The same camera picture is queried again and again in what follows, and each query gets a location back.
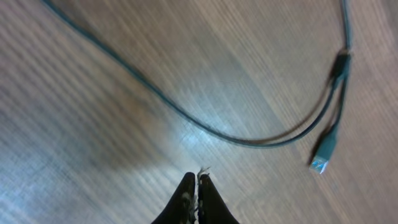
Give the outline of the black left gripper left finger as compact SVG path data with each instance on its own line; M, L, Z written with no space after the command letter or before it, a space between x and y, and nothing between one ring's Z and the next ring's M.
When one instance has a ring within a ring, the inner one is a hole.
M152 224L192 224L196 220L194 213L195 174L187 172Z

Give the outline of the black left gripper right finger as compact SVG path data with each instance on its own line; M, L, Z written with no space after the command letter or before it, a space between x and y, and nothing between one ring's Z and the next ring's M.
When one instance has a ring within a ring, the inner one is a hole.
M199 178L198 186L199 224L239 224L228 210L208 174Z

